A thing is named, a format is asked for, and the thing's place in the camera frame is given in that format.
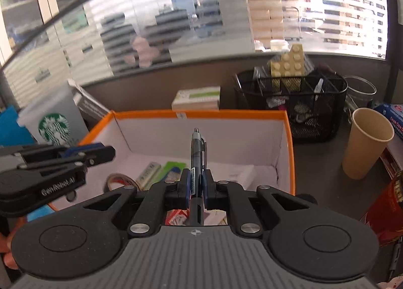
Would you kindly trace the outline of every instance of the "dark desk surface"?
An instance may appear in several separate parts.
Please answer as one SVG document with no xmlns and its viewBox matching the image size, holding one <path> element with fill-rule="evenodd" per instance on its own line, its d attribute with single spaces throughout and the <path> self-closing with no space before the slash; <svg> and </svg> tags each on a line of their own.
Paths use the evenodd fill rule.
<svg viewBox="0 0 403 289">
<path fill-rule="evenodd" d="M 340 126 L 333 140 L 326 143 L 295 145 L 297 194 L 313 195 L 320 206 L 359 220 L 390 182 L 382 162 L 378 160 L 363 180 L 351 180 L 341 168 L 344 150 L 349 138 L 347 122 Z M 371 271 L 375 282 L 387 277 L 393 245 L 379 251 Z M 400 256 L 396 274 L 403 272 Z"/>
</svg>

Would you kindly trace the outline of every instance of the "storage box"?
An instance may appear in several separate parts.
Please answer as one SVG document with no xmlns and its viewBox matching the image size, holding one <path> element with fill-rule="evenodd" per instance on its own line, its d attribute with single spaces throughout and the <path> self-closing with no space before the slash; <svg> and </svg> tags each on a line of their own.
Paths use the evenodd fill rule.
<svg viewBox="0 0 403 289">
<path fill-rule="evenodd" d="M 284 111 L 111 112 L 81 142 L 102 142 L 116 150 L 112 162 L 88 169 L 86 186 L 74 204 L 103 194 L 111 173 L 135 180 L 150 162 L 184 162 L 190 167 L 191 136 L 207 141 L 207 168 L 215 181 L 236 180 L 245 189 L 262 184 L 295 194 L 291 131 Z M 72 205 L 62 197 L 56 209 Z"/>
</svg>

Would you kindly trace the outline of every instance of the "green logo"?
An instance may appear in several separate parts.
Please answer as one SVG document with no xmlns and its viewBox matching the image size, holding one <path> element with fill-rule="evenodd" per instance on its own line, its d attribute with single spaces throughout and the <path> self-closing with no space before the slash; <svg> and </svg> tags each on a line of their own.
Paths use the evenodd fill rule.
<svg viewBox="0 0 403 289">
<path fill-rule="evenodd" d="M 67 119 L 58 113 L 46 115 L 38 126 L 42 138 L 55 146 L 64 145 L 70 137 L 70 125 Z"/>
</svg>

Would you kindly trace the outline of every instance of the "paper cup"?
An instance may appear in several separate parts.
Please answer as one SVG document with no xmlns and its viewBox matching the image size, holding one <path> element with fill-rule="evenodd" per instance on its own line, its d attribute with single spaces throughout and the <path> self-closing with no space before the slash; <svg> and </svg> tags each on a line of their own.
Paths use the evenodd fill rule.
<svg viewBox="0 0 403 289">
<path fill-rule="evenodd" d="M 359 180 L 366 176 L 393 139 L 394 130 L 387 118 L 367 108 L 355 110 L 352 122 L 342 166 L 350 178 Z"/>
</svg>

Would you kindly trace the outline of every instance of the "mesh basket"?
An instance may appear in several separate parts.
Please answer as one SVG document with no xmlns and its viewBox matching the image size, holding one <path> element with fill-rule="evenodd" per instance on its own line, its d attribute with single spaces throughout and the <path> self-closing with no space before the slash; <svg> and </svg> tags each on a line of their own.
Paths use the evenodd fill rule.
<svg viewBox="0 0 403 289">
<path fill-rule="evenodd" d="M 323 84 L 318 92 L 320 79 Z M 235 81 L 238 108 L 286 110 L 295 143 L 328 141 L 339 129 L 347 83 L 329 68 L 316 68 L 304 77 L 257 80 L 249 70 L 237 74 Z"/>
</svg>

